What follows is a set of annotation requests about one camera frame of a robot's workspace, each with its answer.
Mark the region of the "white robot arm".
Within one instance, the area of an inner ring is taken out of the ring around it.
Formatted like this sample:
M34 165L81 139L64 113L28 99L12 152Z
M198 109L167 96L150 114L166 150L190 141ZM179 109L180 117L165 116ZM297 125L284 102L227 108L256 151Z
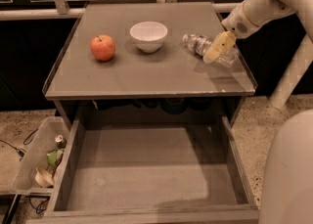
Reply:
M218 34L203 60L212 63L224 55L238 39L246 39L270 21L298 16L305 29L299 47L270 96L273 107L284 106L301 77L313 62L313 0L244 0L222 21L225 31Z

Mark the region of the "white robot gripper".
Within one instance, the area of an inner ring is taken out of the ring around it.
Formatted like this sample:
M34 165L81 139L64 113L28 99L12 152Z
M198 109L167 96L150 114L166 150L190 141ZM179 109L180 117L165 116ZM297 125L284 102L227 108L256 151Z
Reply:
M260 29L247 17L244 9L244 2L238 5L229 16L222 21L227 31L216 36L210 47L205 51L203 61L207 64L214 62L220 56L230 50L238 39L246 39Z

